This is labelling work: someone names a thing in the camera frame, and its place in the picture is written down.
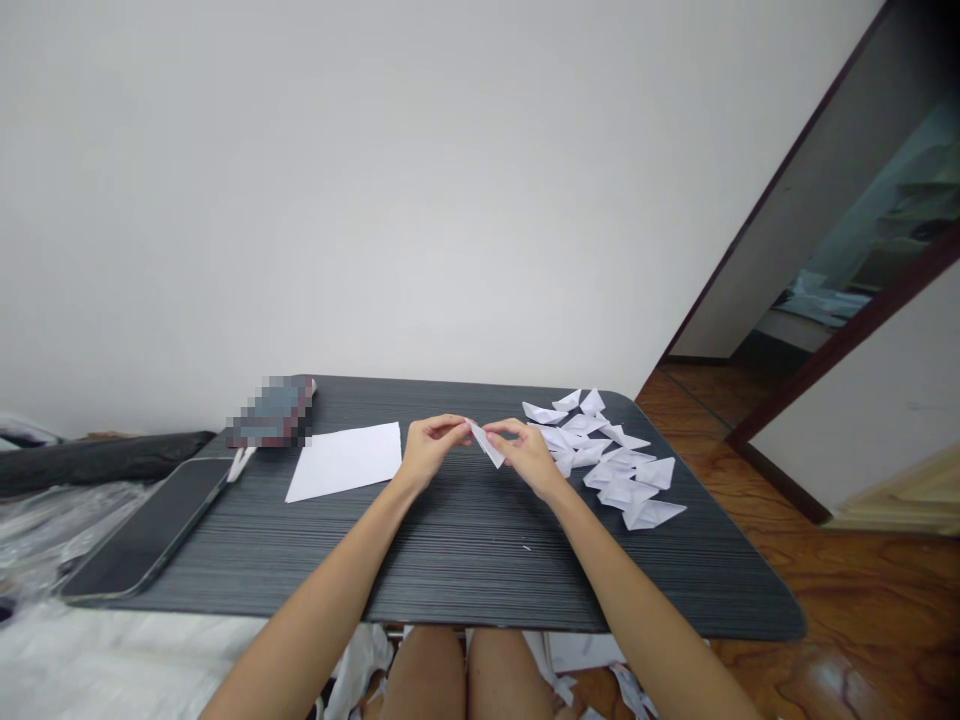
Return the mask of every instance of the white wall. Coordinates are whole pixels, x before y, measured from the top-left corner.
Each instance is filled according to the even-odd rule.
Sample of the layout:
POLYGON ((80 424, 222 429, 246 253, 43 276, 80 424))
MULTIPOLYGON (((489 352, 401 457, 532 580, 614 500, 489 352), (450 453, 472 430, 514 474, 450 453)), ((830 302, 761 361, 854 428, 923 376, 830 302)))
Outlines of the white wall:
POLYGON ((960 263, 765 427, 751 445, 828 509, 960 439, 960 263))
POLYGON ((633 394, 880 4, 4 3, 0 410, 633 394))
POLYGON ((888 13, 744 229, 671 355, 729 358, 952 87, 914 12, 888 13))

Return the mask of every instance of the phone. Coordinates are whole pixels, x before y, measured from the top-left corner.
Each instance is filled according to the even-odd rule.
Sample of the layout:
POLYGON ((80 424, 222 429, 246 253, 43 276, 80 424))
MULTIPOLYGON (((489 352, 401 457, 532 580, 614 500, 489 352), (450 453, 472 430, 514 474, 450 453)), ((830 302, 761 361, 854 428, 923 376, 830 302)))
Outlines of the phone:
POLYGON ((173 557, 226 484, 232 458, 187 460, 88 555, 60 588, 68 603, 142 591, 173 557))

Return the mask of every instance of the dark gray table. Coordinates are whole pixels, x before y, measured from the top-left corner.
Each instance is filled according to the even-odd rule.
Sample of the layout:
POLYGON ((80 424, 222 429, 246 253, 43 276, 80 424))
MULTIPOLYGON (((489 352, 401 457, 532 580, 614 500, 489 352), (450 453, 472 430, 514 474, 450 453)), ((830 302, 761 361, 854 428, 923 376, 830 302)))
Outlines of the dark gray table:
MULTIPOLYGON (((314 433, 443 412, 480 424, 522 417, 520 402, 550 407, 568 388, 316 376, 314 433)), ((604 415, 676 456, 628 398, 601 392, 604 415)), ((104 606, 272 615, 326 557, 383 484, 304 500, 283 499, 299 449, 258 451, 171 564, 143 594, 104 606)), ((224 435, 198 457, 232 457, 224 435)), ((805 634, 797 601, 743 533, 677 459, 658 499, 688 510, 655 530, 627 532, 621 513, 571 484, 631 558, 704 637, 788 640, 805 634)), ((559 524, 513 469, 495 470, 480 448, 455 448, 397 533, 364 619, 606 632, 596 597, 559 524)), ((637 622, 643 622, 637 608, 637 622)))

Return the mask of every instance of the thigh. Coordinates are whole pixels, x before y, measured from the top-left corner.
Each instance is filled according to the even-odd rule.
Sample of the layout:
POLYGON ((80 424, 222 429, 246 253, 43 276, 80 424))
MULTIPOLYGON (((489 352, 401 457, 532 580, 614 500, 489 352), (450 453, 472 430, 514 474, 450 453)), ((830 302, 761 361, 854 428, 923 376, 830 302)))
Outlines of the thigh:
POLYGON ((519 630, 478 629, 467 661, 470 720, 552 719, 553 689, 519 630))
POLYGON ((466 679, 460 641, 448 627, 415 627, 387 676, 382 720, 462 720, 466 679))

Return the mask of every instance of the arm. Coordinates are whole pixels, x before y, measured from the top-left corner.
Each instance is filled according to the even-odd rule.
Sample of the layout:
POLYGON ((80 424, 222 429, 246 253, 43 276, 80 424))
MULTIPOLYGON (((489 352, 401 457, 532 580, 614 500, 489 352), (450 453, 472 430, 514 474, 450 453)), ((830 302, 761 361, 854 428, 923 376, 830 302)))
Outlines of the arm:
POLYGON ((540 431, 519 420, 484 429, 556 514, 617 644, 663 717, 759 719, 727 669, 563 478, 540 431), (518 437, 508 441, 499 432, 518 437))
POLYGON ((397 528, 447 451, 469 445, 459 415, 411 423, 396 477, 237 661, 203 718, 302 720, 343 654, 397 528))

